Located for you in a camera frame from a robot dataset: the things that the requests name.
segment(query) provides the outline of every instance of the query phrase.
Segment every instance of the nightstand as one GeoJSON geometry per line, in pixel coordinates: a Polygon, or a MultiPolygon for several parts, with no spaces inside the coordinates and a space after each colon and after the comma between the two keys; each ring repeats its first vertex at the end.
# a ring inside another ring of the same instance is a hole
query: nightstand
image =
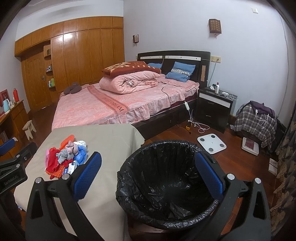
{"type": "Polygon", "coordinates": [[[195,120],[224,133],[233,101],[216,94],[210,87],[199,89],[195,110],[195,120]]]}

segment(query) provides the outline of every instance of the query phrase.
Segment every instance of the electric kettle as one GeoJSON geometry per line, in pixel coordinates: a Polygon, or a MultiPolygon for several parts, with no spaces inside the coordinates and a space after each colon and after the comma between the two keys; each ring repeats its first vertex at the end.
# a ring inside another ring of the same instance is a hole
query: electric kettle
{"type": "Polygon", "coordinates": [[[5,99],[3,101],[3,109],[4,109],[4,112],[5,113],[10,110],[10,103],[9,103],[9,100],[8,99],[5,99]]]}

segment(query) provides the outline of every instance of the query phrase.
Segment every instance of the dark wooden headboard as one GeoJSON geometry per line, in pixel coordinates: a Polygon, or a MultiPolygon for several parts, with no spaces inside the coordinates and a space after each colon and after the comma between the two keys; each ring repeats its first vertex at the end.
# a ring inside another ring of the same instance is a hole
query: dark wooden headboard
{"type": "Polygon", "coordinates": [[[145,63],[163,64],[161,72],[167,74],[174,66],[175,62],[195,65],[195,70],[190,80],[198,82],[200,88],[207,87],[207,79],[210,66],[210,52],[192,50],[168,50],[139,53],[138,61],[145,63]]]}

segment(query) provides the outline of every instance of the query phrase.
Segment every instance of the wooden desk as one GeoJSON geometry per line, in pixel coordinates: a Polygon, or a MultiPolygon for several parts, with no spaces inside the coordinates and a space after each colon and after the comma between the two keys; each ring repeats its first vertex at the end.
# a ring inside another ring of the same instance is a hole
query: wooden desk
{"type": "Polygon", "coordinates": [[[12,158],[17,154],[23,147],[23,138],[25,132],[22,130],[24,125],[29,120],[28,114],[25,110],[23,100],[16,104],[7,114],[4,114],[0,117],[0,132],[5,131],[8,139],[16,137],[18,139],[15,142],[15,147],[12,148],[4,156],[0,157],[0,161],[7,160],[12,158]]]}

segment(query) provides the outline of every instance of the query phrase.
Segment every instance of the blue gripper pad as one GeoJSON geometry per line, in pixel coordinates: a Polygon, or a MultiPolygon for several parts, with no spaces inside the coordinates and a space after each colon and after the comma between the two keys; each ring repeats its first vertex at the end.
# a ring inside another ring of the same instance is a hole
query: blue gripper pad
{"type": "Polygon", "coordinates": [[[101,165],[101,154],[98,152],[94,152],[85,164],[77,167],[77,169],[83,168],[83,170],[79,170],[81,171],[81,174],[74,183],[73,198],[75,201],[78,201],[85,197],[90,185],[92,184],[95,176],[101,168],[101,165]]]}
{"type": "Polygon", "coordinates": [[[10,151],[15,146],[15,140],[10,139],[0,146],[0,156],[5,155],[8,151],[10,151]]]}
{"type": "Polygon", "coordinates": [[[223,200],[223,184],[200,152],[194,154],[195,166],[213,199],[223,200]]]}

